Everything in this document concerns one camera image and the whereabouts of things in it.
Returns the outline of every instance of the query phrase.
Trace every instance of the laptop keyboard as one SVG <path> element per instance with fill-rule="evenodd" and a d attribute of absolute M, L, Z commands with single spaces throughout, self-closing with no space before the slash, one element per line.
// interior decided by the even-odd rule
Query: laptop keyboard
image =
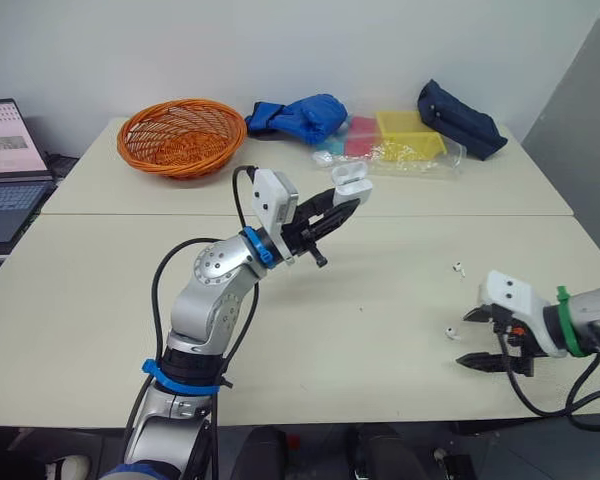
<path fill-rule="evenodd" d="M 44 185 L 9 185 L 0 187 L 0 210 L 26 210 L 45 188 Z"/>

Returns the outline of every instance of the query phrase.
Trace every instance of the cable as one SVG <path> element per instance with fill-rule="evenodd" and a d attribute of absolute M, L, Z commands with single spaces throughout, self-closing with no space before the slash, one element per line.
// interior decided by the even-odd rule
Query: cable
<path fill-rule="evenodd" d="M 594 357 L 593 361 L 589 364 L 589 366 L 583 372 L 583 374 L 580 375 L 578 380 L 576 380 L 576 382 L 573 384 L 573 387 L 571 387 L 569 395 L 567 396 L 566 407 L 569 407 L 573 404 L 573 401 L 575 400 L 578 391 L 580 390 L 580 388 L 582 388 L 582 385 L 587 381 L 591 374 L 593 374 L 593 372 L 596 370 L 596 368 L 598 368 L 598 366 L 600 366 L 600 352 L 596 353 L 596 356 Z M 588 432 L 600 432 L 600 424 L 582 423 L 576 420 L 572 414 L 567 415 L 567 420 L 569 420 L 569 423 L 571 423 L 571 425 L 580 430 L 585 430 Z"/>
<path fill-rule="evenodd" d="M 597 392 L 591 393 L 591 394 L 581 398 L 577 402 L 571 402 L 565 408 L 562 408 L 560 410 L 548 412 L 548 411 L 539 409 L 533 403 L 531 403 L 531 401 L 522 392 L 520 385 L 518 385 L 518 381 L 516 380 L 516 377 L 513 373 L 513 369 L 511 368 L 511 357 L 509 357 L 509 349 L 507 348 L 507 343 L 504 339 L 504 334 L 499 333 L 497 336 L 498 336 L 498 343 L 500 344 L 500 349 L 502 350 L 502 360 L 504 362 L 505 371 L 507 372 L 507 377 L 509 378 L 509 383 L 511 383 L 511 387 L 513 388 L 513 391 L 518 396 L 520 401 L 524 404 L 524 406 L 527 407 L 529 410 L 531 410 L 536 415 L 538 415 L 539 417 L 547 417 L 547 418 L 563 417 L 563 416 L 569 415 L 577 410 L 580 410 L 585 405 L 588 405 L 591 402 L 593 402 L 594 400 L 597 400 L 600 398 L 600 390 L 598 390 Z M 576 385 L 581 386 L 587 380 L 589 375 L 591 375 L 591 371 L 589 371 L 589 368 L 587 368 L 578 377 L 578 379 L 574 383 L 574 387 Z"/>
<path fill-rule="evenodd" d="M 246 221 L 244 218 L 244 213 L 242 212 L 242 205 L 240 204 L 240 195 L 238 192 L 238 175 L 240 172 L 247 172 L 247 174 L 252 177 L 252 172 L 255 171 L 257 167 L 253 165 L 241 165 L 236 167 L 233 170 L 233 174 L 231 176 L 231 185 L 233 188 L 233 200 L 236 204 L 236 211 L 238 213 L 238 218 L 240 220 L 240 225 L 242 228 L 246 227 Z M 220 385 L 222 381 L 222 375 L 227 371 L 229 367 L 229 363 L 233 359 L 233 356 L 240 348 L 244 337 L 247 335 L 249 331 L 249 327 L 251 326 L 251 322 L 253 321 L 253 317 L 255 316 L 256 309 L 258 308 L 258 299 L 260 298 L 260 285 L 255 284 L 253 286 L 253 297 L 251 299 L 251 308 L 249 309 L 249 313 L 247 314 L 247 318 L 244 321 L 244 325 L 240 330 L 240 334 L 236 341 L 234 342 L 231 350 L 229 350 L 229 354 L 225 357 L 220 369 L 218 370 L 218 374 L 216 375 L 214 384 Z M 218 480 L 220 477 L 220 463 L 219 463 L 219 454 L 218 454 L 218 394 L 215 394 L 211 398 L 211 478 L 212 480 Z"/>
<path fill-rule="evenodd" d="M 238 218 L 240 219 L 240 225 L 242 228 L 247 226 L 247 222 L 244 219 L 244 213 L 242 213 L 242 205 L 240 205 L 240 196 L 238 195 L 238 175 L 240 172 L 247 172 L 251 176 L 251 171 L 255 170 L 253 165 L 240 165 L 233 169 L 231 175 L 231 187 L 233 189 L 233 201 L 236 203 L 236 211 L 238 212 Z"/>
<path fill-rule="evenodd" d="M 186 240 L 175 247 L 173 247 L 167 254 L 164 256 L 156 272 L 153 274 L 153 281 L 151 282 L 151 309 L 153 311 L 153 327 L 156 333 L 156 354 L 154 360 L 158 365 L 160 365 L 160 361 L 162 360 L 162 346 L 164 340 L 162 338 L 162 320 L 160 319 L 160 306 L 158 303 L 158 285 L 160 284 L 160 277 L 162 276 L 162 272 L 164 271 L 169 260 L 189 245 L 195 245 L 197 243 L 214 243 L 219 241 L 217 238 L 192 238 L 190 240 Z M 140 391 L 138 392 L 138 396 L 136 397 L 135 402 L 133 403 L 133 407 L 131 408 L 131 412 L 129 413 L 129 418 L 127 419 L 127 424 L 124 427 L 124 436 L 122 437 L 122 451 L 120 453 L 120 463 L 124 463 L 124 456 L 127 451 L 127 446 L 129 444 L 129 440 L 131 439 L 131 433 L 133 432 L 133 423 L 135 422 L 136 416 L 138 415 L 138 409 L 140 408 L 140 404 L 142 403 L 142 399 L 144 398 L 149 385 L 151 384 L 153 376 L 147 375 L 142 387 L 140 387 Z"/>

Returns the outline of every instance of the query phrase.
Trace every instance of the laptop screen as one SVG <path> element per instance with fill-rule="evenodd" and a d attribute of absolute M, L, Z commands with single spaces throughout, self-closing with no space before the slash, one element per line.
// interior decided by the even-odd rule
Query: laptop screen
<path fill-rule="evenodd" d="M 12 100 L 0 100 L 0 177 L 46 172 L 47 167 L 33 143 Z"/>

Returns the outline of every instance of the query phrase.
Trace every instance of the navy blue pouch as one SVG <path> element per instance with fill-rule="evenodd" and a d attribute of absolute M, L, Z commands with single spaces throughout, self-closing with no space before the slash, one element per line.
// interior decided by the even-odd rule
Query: navy blue pouch
<path fill-rule="evenodd" d="M 468 107 L 434 80 L 420 92 L 418 110 L 425 125 L 464 145 L 469 154 L 480 160 L 507 144 L 489 115 Z"/>

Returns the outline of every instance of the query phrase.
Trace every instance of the blue cable clip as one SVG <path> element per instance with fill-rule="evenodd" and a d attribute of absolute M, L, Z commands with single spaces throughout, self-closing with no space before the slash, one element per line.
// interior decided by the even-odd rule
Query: blue cable clip
<path fill-rule="evenodd" d="M 264 244 L 260 241 L 260 238 L 258 237 L 256 231 L 251 227 L 244 227 L 244 233 L 251 242 L 251 245 L 253 245 L 253 248 L 255 248 L 256 252 L 258 252 L 258 256 L 260 257 L 262 263 L 264 263 L 265 266 L 269 269 L 275 267 L 276 263 L 273 259 L 273 254 L 269 250 L 267 250 L 267 247 L 265 247 Z"/>
<path fill-rule="evenodd" d="M 142 371 L 149 375 L 153 375 L 156 381 L 163 387 L 182 395 L 215 395 L 220 391 L 218 385 L 195 387 L 193 385 L 184 385 L 183 383 L 174 382 L 162 373 L 162 370 L 160 370 L 160 367 L 158 367 L 153 358 L 148 358 L 144 361 L 142 364 Z"/>

